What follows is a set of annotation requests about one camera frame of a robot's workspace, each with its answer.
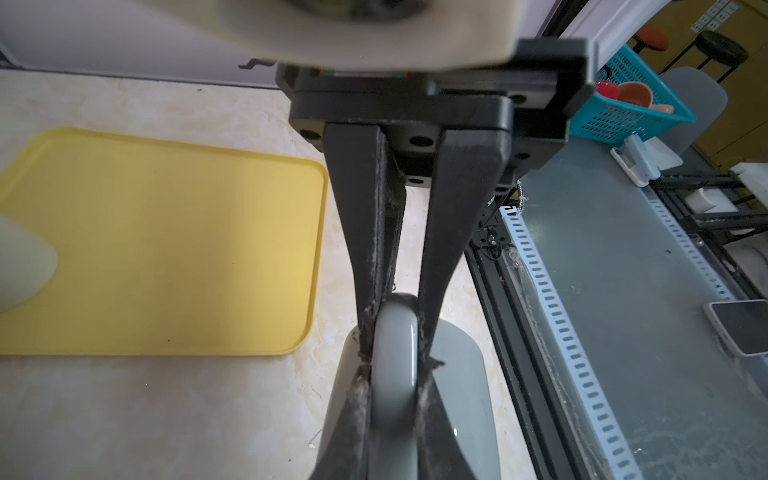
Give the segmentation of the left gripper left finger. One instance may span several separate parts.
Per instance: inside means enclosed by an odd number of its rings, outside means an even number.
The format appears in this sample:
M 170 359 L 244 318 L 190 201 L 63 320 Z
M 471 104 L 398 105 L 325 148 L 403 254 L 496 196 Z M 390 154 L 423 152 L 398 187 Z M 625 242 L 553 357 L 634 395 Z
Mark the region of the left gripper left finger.
M 366 479 L 372 411 L 371 366 L 341 370 L 310 479 Z

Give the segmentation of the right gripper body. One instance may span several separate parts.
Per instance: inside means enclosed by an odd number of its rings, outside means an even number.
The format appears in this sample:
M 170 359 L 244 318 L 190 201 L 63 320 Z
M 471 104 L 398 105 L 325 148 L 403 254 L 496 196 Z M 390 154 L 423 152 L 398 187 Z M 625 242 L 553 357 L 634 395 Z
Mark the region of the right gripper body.
M 393 161 L 428 185 L 447 131 L 505 132 L 508 188 L 568 142 L 571 119 L 596 87 L 597 46 L 588 39 L 524 39 L 506 63 L 432 73 L 332 72 L 281 64 L 290 125 L 322 152 L 330 170 Z

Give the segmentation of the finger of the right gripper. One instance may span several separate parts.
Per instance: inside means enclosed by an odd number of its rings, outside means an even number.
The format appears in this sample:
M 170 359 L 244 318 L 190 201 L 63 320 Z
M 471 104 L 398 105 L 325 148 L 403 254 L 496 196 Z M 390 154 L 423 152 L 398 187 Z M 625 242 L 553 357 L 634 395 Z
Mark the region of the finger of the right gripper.
M 378 312 L 394 290 L 405 184 L 379 126 L 329 123 L 323 152 L 353 270 L 360 356 L 370 360 Z
M 477 230 L 512 151 L 503 130 L 447 130 L 433 164 L 421 259 L 419 354 L 425 361 L 454 271 Z

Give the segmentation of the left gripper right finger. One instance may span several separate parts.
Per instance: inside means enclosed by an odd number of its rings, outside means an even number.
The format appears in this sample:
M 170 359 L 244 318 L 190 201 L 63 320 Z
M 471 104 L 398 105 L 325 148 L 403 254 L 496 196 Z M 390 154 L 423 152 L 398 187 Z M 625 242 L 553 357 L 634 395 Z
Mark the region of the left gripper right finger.
M 434 372 L 443 362 L 426 357 L 417 376 L 414 429 L 419 479 L 475 479 L 453 433 Z

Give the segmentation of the grey mug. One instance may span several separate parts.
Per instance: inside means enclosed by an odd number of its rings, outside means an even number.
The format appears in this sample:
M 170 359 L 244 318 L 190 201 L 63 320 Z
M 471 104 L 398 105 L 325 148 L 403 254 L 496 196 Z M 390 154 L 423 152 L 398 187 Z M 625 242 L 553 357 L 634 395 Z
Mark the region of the grey mug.
M 419 479 L 414 429 L 418 356 L 415 298 L 392 294 L 375 329 L 373 355 L 360 356 L 359 333 L 347 335 L 336 372 L 371 366 L 372 411 L 366 479 Z M 453 433 L 475 479 L 501 476 L 492 402 L 483 355 L 459 327 L 441 320 L 430 356 L 444 365 L 434 372 Z

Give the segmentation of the white mug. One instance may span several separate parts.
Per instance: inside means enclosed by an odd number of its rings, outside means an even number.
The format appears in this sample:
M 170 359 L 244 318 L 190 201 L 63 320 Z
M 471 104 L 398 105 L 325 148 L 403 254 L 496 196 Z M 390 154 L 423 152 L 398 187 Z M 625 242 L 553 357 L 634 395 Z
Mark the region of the white mug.
M 29 301 L 54 276 L 56 249 L 7 216 L 1 216 L 1 312 Z

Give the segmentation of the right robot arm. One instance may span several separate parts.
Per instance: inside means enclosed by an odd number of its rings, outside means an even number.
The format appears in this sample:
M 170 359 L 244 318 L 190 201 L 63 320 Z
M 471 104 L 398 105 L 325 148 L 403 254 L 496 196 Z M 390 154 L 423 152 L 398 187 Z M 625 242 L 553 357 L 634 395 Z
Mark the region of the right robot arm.
M 406 185 L 431 191 L 416 313 L 427 358 L 489 206 L 565 144 L 596 46 L 525 39 L 522 1 L 151 1 L 279 66 L 291 126 L 325 158 L 353 269 L 360 350 L 393 289 Z

